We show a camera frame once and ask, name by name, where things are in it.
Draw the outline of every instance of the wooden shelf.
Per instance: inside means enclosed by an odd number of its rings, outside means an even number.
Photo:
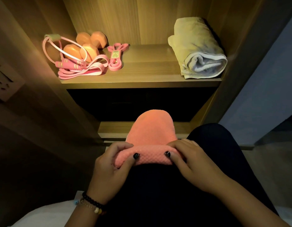
[[[108,57],[110,53],[103,50]],[[221,79],[185,80],[172,48],[167,44],[131,45],[124,52],[124,67],[101,76],[78,76],[61,80],[66,89],[217,87]]]
[[[101,122],[98,134],[101,138],[125,139],[134,122]],[[191,132],[189,122],[174,122],[175,133],[178,139],[187,138]]]

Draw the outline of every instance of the black beaded bracelet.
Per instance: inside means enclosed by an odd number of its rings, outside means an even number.
[[[102,209],[103,211],[106,210],[104,205],[102,205],[102,204],[96,202],[96,201],[93,200],[91,197],[89,197],[89,196],[86,194],[86,191],[84,191],[84,192],[82,193],[82,196],[83,196],[83,198],[84,198],[86,201],[88,201],[91,205],[94,205],[94,206],[96,206],[96,207]]]

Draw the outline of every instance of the hand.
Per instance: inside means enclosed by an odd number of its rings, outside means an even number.
[[[121,189],[128,173],[140,154],[135,153],[117,169],[114,156],[121,150],[133,147],[127,142],[114,142],[106,152],[95,160],[94,172],[87,195],[96,202],[106,205]]]
[[[176,148],[186,157],[187,163],[175,153],[165,153],[181,174],[202,191],[215,194],[219,186],[229,179],[195,141],[182,139],[167,145]]]

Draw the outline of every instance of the textured pink towel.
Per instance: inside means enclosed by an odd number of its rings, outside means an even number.
[[[166,144],[177,140],[171,116],[163,110],[150,110],[141,114],[133,124],[126,142],[134,147],[122,150],[116,155],[114,165],[121,167],[123,162],[134,153],[140,157],[136,165],[145,163],[159,163],[171,165],[172,162],[164,153],[166,151],[179,152]]]

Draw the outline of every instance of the resistance band label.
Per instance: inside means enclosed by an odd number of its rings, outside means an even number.
[[[113,51],[111,54],[111,59],[118,59],[121,56],[121,51],[120,50],[116,50]]]

